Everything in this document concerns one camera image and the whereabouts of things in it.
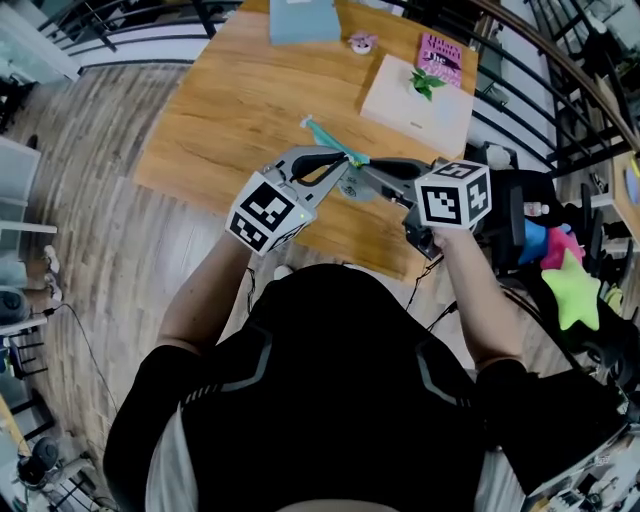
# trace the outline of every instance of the small pink toy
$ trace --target small pink toy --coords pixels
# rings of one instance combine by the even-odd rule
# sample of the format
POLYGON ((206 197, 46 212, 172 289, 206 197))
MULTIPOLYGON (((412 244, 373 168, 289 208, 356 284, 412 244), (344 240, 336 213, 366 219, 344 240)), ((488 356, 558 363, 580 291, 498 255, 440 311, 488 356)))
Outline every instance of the small pink toy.
POLYGON ((562 267, 564 251, 569 249, 576 259, 582 263, 585 251, 578 245, 578 240, 574 233, 566 234, 560 228, 549 230, 549 250, 547 255, 540 261, 542 270, 559 270, 562 267))
POLYGON ((378 44, 378 36, 359 30, 349 38, 349 44, 358 55, 366 55, 378 44))

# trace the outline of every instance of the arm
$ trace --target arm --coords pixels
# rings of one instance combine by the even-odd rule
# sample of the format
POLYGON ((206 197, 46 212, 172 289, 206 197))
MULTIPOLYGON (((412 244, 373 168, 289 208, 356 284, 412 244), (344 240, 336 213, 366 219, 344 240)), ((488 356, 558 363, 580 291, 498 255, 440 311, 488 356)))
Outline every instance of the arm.
POLYGON ((200 353, 214 346, 229 319, 251 251, 225 232, 164 314, 158 345, 200 353))
POLYGON ((435 229, 453 292, 465 343, 482 370, 501 359, 522 362, 522 334, 515 307, 504 296, 491 267, 466 229, 435 229))

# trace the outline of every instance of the black shirt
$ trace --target black shirt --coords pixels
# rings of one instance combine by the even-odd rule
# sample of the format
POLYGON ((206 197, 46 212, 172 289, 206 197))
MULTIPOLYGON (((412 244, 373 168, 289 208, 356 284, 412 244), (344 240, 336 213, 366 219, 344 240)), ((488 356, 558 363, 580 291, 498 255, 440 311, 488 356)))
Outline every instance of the black shirt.
POLYGON ((318 265, 270 283, 207 357, 155 349, 113 424, 104 470, 119 504, 143 510, 154 448, 181 403, 200 510, 323 498, 472 510, 485 411, 508 418, 525 377, 503 361, 474 385, 375 278, 318 265))

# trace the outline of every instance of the person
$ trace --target person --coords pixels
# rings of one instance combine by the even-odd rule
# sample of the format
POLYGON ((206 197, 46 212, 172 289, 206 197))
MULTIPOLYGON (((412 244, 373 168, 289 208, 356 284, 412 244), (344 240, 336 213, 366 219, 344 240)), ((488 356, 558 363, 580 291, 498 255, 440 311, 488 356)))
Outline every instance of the person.
POLYGON ((439 229, 477 381, 375 278, 267 285, 219 343, 250 251, 225 233, 180 288, 106 446, 122 510, 471 510, 526 376, 511 303, 473 236, 439 229))
POLYGON ((0 325, 26 320, 32 308, 43 310, 49 300, 62 301, 55 274, 60 261, 51 245, 42 258, 17 260, 12 254, 0 257, 0 325))

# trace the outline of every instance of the wooden floor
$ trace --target wooden floor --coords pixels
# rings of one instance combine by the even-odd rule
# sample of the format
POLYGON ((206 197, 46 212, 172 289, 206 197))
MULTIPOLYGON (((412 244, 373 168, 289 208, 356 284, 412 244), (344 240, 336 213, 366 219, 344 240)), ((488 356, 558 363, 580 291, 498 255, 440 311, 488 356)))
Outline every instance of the wooden floor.
MULTIPOLYGON (((153 346, 169 300, 223 229, 223 219, 131 181, 145 138, 186 70, 116 66, 88 70, 76 84, 39 86, 7 134, 23 143, 32 133, 39 136, 42 160, 28 217, 59 228, 52 243, 62 263, 65 301, 77 311, 118 404, 153 346)), ((44 242, 34 241, 30 251, 37 253, 44 242)), ((254 259, 256 298, 278 264, 299 268, 325 261, 333 259, 295 244, 254 259)), ((411 287, 379 277, 406 304, 411 287)), ((248 289, 245 278, 227 332, 246 315, 248 289)), ((442 267, 424 280, 410 311, 428 325, 451 300, 442 267)), ((565 369, 560 351, 521 317, 529 368, 543 375, 565 369)), ((470 366, 457 315, 434 332, 470 366)), ((49 371, 34 382, 62 427, 84 436, 99 463, 115 411, 66 308, 50 319, 43 338, 49 371)))

